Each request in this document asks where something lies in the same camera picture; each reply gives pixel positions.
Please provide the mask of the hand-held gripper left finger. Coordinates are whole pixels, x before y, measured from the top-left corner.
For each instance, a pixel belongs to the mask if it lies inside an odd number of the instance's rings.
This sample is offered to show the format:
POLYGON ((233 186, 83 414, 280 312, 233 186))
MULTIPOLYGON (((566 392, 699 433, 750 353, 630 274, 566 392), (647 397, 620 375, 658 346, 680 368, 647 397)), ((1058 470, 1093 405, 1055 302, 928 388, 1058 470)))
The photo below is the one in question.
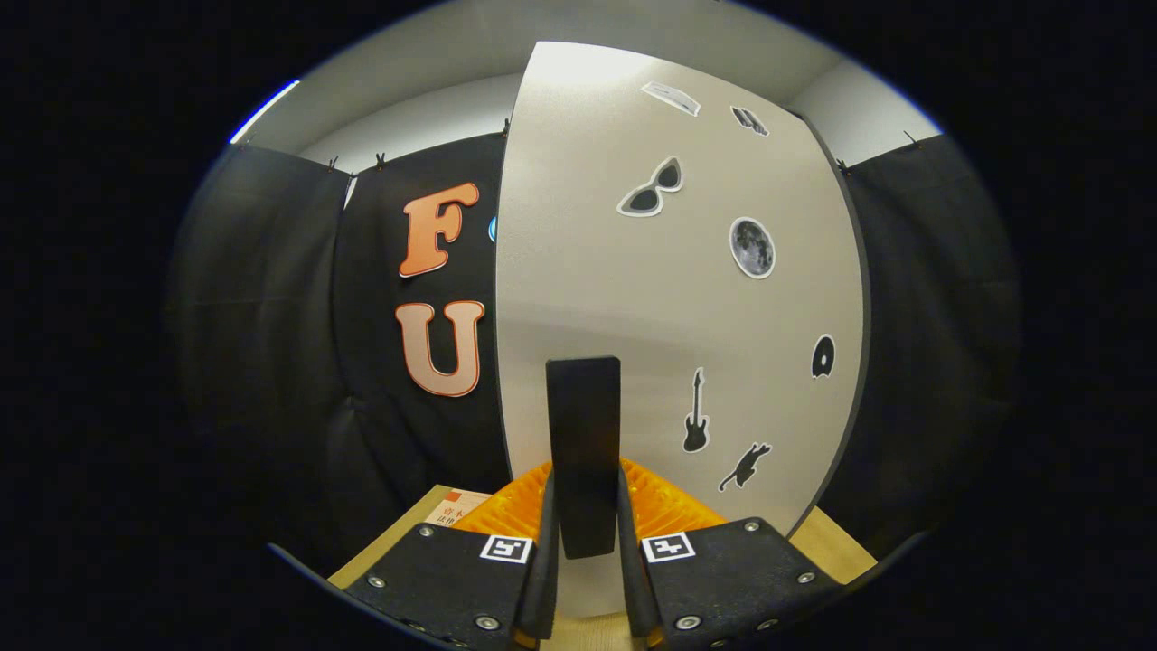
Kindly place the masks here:
POLYGON ((353 574, 348 597, 439 650, 535 650, 553 630, 559 547, 541 463, 451 526, 414 524, 353 574))

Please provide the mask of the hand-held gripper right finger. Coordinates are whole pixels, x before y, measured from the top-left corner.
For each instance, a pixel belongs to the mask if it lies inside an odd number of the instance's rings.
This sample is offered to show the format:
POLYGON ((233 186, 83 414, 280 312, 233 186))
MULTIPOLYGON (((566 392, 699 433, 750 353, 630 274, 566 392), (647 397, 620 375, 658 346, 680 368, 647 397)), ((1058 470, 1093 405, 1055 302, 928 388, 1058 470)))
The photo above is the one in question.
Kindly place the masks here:
POLYGON ((618 535, 631 632, 649 650, 767 650, 843 585, 760 516, 728 521, 629 460, 618 535))

